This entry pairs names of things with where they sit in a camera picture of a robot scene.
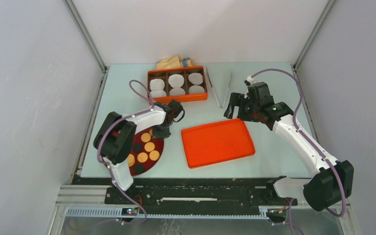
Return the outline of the dark red round plate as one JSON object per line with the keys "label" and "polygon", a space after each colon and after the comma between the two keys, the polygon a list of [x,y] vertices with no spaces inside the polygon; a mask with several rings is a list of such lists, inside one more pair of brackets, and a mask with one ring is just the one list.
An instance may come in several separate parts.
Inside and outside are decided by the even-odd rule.
{"label": "dark red round plate", "polygon": [[[133,151],[133,145],[140,143],[143,150],[139,153]],[[127,156],[127,164],[132,176],[141,175],[149,171],[160,159],[164,150],[164,139],[153,139],[152,127],[135,134],[132,148]]]}

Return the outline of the metal serving tongs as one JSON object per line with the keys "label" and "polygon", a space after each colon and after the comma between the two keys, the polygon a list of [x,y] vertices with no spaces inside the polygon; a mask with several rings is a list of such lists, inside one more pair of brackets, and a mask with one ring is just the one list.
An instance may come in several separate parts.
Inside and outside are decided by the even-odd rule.
{"label": "metal serving tongs", "polygon": [[206,74],[215,95],[218,107],[222,110],[226,106],[230,90],[233,68],[228,66],[207,66]]}

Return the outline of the orange box lid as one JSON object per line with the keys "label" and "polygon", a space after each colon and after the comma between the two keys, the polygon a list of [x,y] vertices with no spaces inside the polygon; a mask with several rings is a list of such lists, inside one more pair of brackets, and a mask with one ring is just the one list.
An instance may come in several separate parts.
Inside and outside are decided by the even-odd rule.
{"label": "orange box lid", "polygon": [[256,153],[246,124],[229,119],[181,131],[189,168],[198,168],[252,156]]}

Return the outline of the orange compartment cookie box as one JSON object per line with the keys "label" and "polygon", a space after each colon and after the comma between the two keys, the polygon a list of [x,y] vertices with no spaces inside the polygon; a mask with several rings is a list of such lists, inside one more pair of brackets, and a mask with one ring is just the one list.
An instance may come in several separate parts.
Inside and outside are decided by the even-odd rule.
{"label": "orange compartment cookie box", "polygon": [[208,99],[203,66],[151,70],[147,73],[147,87],[154,100],[161,103]]}

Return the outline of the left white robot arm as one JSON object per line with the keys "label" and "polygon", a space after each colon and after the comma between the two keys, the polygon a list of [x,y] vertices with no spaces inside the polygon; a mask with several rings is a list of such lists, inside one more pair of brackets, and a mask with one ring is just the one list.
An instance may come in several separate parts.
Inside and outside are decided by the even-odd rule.
{"label": "left white robot arm", "polygon": [[97,160],[108,168],[112,183],[118,188],[116,197],[122,203],[129,204],[135,198],[135,190],[130,187],[134,180],[127,163],[135,136],[152,130],[154,140],[164,140],[171,135],[170,126],[184,116],[183,106],[174,99],[168,104],[155,102],[149,109],[133,115],[116,112],[107,115],[94,139],[94,147]]}

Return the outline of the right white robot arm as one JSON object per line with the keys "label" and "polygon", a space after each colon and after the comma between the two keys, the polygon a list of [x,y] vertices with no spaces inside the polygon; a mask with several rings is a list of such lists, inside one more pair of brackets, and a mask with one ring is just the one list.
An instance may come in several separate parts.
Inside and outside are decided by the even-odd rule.
{"label": "right white robot arm", "polygon": [[304,164],[310,179],[280,176],[267,182],[265,198],[272,205],[284,198],[305,200],[320,212],[346,200],[352,194],[353,165],[339,161],[326,151],[297,121],[284,102],[276,103],[264,82],[245,83],[247,93],[231,93],[224,117],[259,122],[288,143]]}

